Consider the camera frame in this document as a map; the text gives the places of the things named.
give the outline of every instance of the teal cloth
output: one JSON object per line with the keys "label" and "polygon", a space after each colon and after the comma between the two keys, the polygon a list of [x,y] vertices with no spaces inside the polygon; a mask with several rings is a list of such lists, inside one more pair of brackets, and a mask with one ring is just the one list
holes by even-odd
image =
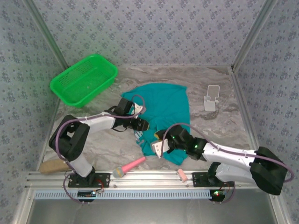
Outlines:
{"label": "teal cloth", "polygon": [[[134,95],[144,98],[146,111],[140,115],[140,118],[149,123],[149,129],[142,132],[142,136],[136,142],[139,143],[145,156],[155,155],[150,145],[157,141],[154,134],[158,130],[167,129],[175,123],[190,124],[186,89],[187,87],[181,85],[153,83],[139,86],[122,94],[122,97],[128,100],[131,100]],[[133,101],[142,105],[142,100],[138,97],[135,97]],[[187,155],[183,150],[173,150],[169,154],[164,153],[163,157],[176,165],[181,165]]]}

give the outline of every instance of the green basket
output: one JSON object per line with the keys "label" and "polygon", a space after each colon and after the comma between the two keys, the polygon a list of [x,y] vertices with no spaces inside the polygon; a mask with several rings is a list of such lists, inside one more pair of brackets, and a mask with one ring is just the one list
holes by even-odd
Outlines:
{"label": "green basket", "polygon": [[69,106],[81,108],[114,83],[117,68],[101,55],[90,55],[56,76],[51,90]]}

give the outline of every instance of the blue patterned wall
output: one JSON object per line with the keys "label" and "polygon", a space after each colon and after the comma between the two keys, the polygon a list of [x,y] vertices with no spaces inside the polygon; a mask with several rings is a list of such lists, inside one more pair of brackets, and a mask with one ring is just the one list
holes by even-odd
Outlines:
{"label": "blue patterned wall", "polygon": [[56,96],[50,80],[62,69],[21,0],[0,2],[0,223],[14,214],[35,170]]}
{"label": "blue patterned wall", "polygon": [[232,64],[264,0],[34,0],[68,64]]}
{"label": "blue patterned wall", "polygon": [[261,145],[295,171],[283,192],[299,224],[299,2],[279,0],[238,71]]}

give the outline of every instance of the marble surface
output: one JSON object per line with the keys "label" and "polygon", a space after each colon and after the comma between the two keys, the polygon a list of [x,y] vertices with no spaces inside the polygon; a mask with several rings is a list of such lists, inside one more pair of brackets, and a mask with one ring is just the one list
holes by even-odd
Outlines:
{"label": "marble surface", "polygon": [[[248,137],[243,126],[237,100],[226,69],[203,67],[120,67],[115,83],[84,108],[77,109],[60,103],[52,133],[67,114],[75,117],[90,116],[117,105],[123,92],[148,83],[172,83],[187,86],[191,124],[202,130],[216,143],[249,149]],[[203,97],[210,84],[220,86],[219,103],[216,112],[204,110]],[[140,147],[135,142],[133,130],[123,133],[105,130],[88,135],[84,155],[96,170],[113,170],[142,156]],[[44,160],[58,156],[49,147],[45,149]],[[184,160],[180,166],[185,170],[208,169],[210,163]],[[179,166],[156,156],[147,160],[136,169],[175,170]]]}

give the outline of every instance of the enclosure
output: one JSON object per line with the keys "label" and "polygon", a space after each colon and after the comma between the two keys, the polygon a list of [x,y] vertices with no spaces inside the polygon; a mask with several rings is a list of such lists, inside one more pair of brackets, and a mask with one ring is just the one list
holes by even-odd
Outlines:
{"label": "enclosure", "polygon": [[[3,0],[0,19],[0,223],[299,223],[296,0]],[[84,107],[68,106],[50,81],[91,54],[117,67],[115,82]],[[61,188],[64,172],[39,172],[58,158],[51,135],[65,115],[98,114],[149,83],[186,86],[191,125],[221,145],[268,147],[294,180],[279,196],[236,183],[229,203],[213,204],[203,195],[218,188],[192,186],[193,172],[211,163],[147,156],[123,179],[111,178],[106,200],[73,203]],[[205,110],[209,85],[220,87],[214,112]],[[135,137],[92,133],[84,155],[111,173],[143,156]],[[138,192],[144,196],[133,200]]]}

